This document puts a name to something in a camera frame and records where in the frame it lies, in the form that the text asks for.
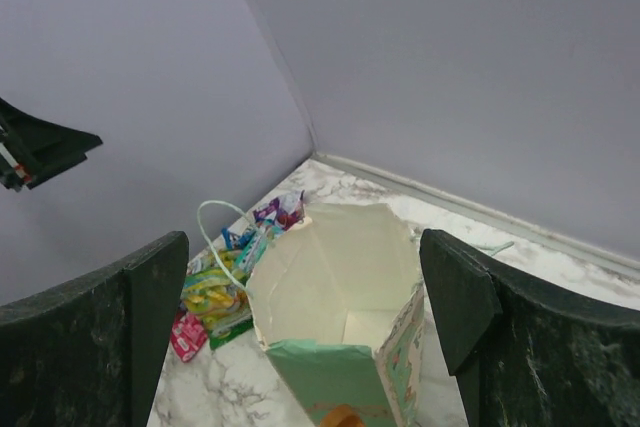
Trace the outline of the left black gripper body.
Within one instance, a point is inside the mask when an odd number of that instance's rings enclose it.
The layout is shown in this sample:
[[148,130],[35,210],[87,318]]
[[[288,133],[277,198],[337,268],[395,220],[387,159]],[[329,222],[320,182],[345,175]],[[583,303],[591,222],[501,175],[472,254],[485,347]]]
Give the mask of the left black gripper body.
[[38,119],[1,100],[1,184],[8,190],[32,190],[102,144],[98,135]]

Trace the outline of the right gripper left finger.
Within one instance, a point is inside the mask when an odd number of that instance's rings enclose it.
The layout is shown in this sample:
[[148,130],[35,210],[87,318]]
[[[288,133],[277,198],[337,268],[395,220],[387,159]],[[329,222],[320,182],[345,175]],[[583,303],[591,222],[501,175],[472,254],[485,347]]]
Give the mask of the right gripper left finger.
[[181,231],[1,308],[4,426],[144,426],[189,255]]

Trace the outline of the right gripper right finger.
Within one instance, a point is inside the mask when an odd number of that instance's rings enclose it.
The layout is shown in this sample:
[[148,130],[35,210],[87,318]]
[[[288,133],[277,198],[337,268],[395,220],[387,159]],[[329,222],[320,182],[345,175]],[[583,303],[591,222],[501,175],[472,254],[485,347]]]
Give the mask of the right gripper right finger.
[[507,265],[442,230],[419,257],[471,426],[636,426],[639,313]]

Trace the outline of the pink red snack packet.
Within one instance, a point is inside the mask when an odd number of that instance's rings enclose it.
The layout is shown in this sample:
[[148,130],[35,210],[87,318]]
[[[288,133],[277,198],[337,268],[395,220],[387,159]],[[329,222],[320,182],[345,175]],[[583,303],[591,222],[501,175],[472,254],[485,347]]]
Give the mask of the pink red snack packet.
[[208,333],[201,321],[189,312],[179,312],[171,329],[170,343],[178,358],[187,363],[208,341]]

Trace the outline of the small green yellow candy packet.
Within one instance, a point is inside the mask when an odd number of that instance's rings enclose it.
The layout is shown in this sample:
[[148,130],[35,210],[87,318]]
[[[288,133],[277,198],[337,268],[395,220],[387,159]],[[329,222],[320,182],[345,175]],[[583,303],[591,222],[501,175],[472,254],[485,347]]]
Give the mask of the small green yellow candy packet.
[[209,250],[189,262],[180,298],[203,325],[212,350],[253,328],[246,294],[229,280]]

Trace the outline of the blue candy packet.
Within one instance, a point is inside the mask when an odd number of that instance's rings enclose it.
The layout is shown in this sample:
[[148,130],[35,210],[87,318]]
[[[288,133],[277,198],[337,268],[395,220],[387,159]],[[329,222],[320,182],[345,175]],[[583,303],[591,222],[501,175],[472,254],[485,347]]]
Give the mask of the blue candy packet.
[[254,230],[247,227],[241,233],[236,233],[229,228],[223,228],[221,235],[227,250],[243,250],[254,236]]

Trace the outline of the green printed paper bag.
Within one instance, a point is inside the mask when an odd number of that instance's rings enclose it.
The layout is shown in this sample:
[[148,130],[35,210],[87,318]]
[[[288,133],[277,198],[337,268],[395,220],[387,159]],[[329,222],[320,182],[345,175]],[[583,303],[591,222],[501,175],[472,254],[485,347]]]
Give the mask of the green printed paper bag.
[[426,324],[414,234],[384,203],[304,214],[254,223],[261,255],[240,288],[262,351],[315,425],[339,408],[412,425]]

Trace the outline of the purple snack packet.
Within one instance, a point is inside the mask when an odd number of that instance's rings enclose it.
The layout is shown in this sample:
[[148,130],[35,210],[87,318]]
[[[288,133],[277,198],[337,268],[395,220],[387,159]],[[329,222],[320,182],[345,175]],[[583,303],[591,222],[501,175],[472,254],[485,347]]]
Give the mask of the purple snack packet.
[[291,191],[279,195],[254,209],[256,223],[269,221],[286,231],[305,218],[304,192]]

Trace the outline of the mint green Fox's candy packet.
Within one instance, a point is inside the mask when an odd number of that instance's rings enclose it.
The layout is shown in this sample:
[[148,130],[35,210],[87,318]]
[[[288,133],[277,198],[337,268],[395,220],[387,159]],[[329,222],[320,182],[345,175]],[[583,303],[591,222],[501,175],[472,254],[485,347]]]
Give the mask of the mint green Fox's candy packet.
[[235,259],[233,272],[238,271],[243,275],[249,275],[273,240],[273,236],[274,233],[271,226],[259,228],[241,254]]

